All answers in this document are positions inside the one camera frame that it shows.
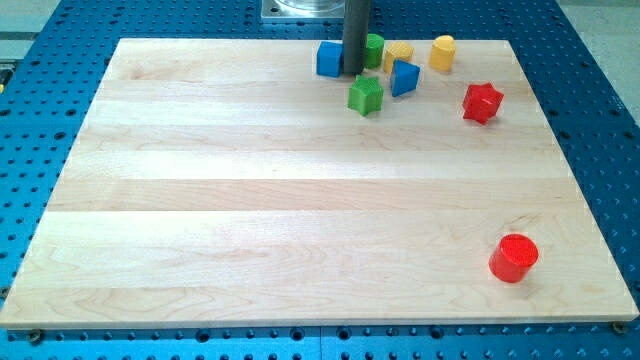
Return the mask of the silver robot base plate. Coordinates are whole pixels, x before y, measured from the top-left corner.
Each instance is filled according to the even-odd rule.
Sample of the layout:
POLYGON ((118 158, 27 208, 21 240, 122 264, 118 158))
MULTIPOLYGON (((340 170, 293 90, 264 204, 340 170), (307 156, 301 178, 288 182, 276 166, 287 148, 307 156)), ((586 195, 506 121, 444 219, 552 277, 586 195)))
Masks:
POLYGON ((269 20, 342 18, 344 4, 344 0, 261 0, 261 17, 269 20))

